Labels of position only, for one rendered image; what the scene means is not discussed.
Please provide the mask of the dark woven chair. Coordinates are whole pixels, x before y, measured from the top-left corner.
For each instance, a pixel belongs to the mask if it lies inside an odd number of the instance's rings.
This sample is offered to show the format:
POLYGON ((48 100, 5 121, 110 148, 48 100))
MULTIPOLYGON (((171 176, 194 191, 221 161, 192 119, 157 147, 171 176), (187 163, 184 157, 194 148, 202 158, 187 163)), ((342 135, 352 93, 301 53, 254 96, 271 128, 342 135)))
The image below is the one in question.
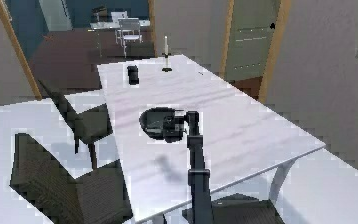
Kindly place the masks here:
POLYGON ((212 202, 213 224, 285 224, 270 200, 233 194, 212 202))
POLYGON ((10 187, 54 224, 123 224, 133 217, 119 161, 73 178, 26 133, 15 135, 10 187))
POLYGON ((40 85, 53 101, 65 123, 72 130, 75 141, 75 153, 79 151, 79 142, 88 146, 92 169, 98 168, 95 143, 113 133, 106 104, 77 113, 58 88, 39 80, 40 85))

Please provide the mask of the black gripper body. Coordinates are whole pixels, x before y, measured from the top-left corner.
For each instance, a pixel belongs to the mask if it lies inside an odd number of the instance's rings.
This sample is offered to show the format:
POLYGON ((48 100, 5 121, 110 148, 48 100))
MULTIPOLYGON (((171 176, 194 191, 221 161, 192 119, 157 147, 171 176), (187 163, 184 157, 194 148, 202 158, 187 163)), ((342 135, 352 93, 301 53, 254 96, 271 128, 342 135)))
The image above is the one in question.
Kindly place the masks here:
POLYGON ((163 118, 163 139, 167 143, 173 143, 182 140, 183 134, 186 132, 184 127, 184 123, 186 121, 187 117, 185 115, 165 115, 163 118))

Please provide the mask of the black bowl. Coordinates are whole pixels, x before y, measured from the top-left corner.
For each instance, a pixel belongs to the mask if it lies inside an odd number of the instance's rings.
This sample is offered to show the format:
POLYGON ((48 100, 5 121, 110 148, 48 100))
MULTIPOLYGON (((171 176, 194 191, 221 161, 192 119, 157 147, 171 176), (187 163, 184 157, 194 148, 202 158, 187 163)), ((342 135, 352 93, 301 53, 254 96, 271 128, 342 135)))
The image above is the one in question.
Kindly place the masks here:
POLYGON ((163 118, 175 114, 176 110, 168 107, 154 107, 144 111, 139 117, 142 130, 154 140, 163 139, 163 118))

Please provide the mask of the white candle in black holder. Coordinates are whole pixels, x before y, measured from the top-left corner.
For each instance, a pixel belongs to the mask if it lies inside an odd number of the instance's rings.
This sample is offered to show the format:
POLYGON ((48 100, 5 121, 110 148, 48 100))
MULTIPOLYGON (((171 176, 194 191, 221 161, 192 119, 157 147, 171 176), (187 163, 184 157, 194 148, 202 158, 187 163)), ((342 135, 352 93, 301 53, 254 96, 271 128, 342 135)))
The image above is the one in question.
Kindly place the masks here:
POLYGON ((172 71, 172 68, 169 66, 169 50, 168 50, 168 37, 164 36, 164 58, 165 66, 162 68, 164 72, 172 71))

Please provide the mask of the white slatted chair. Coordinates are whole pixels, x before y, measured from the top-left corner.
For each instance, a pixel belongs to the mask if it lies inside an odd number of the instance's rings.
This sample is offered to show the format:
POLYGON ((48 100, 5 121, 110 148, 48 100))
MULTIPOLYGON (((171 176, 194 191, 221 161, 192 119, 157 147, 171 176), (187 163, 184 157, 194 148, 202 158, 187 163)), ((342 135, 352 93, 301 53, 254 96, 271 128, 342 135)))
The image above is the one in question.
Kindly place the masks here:
POLYGON ((142 42, 141 24, 138 18, 119 18, 119 28, 115 31, 116 41, 123 47, 124 56, 127 56, 128 42, 142 42))

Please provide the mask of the white small table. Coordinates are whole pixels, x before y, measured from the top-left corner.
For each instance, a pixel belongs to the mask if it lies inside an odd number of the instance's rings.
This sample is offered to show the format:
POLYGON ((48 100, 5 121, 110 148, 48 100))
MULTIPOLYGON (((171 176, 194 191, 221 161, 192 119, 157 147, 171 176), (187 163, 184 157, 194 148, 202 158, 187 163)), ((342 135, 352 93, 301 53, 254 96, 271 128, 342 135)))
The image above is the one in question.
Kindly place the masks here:
POLYGON ((123 18, 113 22, 96 22, 91 23, 91 28, 94 30, 101 29, 130 29, 139 30, 141 27, 148 27, 149 20, 139 20, 138 18, 123 18))

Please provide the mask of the white rectangular table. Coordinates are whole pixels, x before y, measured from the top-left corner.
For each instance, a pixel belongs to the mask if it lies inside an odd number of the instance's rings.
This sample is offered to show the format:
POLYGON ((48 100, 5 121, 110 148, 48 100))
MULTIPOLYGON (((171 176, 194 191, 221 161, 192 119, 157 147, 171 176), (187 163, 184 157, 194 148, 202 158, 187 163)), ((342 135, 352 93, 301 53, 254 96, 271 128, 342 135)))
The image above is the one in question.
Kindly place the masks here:
POLYGON ((135 64, 136 86, 128 82, 125 62, 102 64, 98 72, 138 224, 181 207, 191 198, 186 143, 148 137, 139 124, 147 109, 163 106, 199 113, 213 192, 325 146, 184 55, 135 64))

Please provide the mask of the black cylindrical cup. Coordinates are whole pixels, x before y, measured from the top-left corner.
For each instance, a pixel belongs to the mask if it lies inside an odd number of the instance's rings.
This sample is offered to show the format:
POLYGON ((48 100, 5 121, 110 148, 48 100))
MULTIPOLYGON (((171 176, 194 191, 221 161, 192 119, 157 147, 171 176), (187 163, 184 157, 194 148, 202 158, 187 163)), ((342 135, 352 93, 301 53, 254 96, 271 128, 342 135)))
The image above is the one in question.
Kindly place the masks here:
POLYGON ((128 79, 130 85, 137 85, 139 83, 138 67, 136 65, 128 66, 128 79))

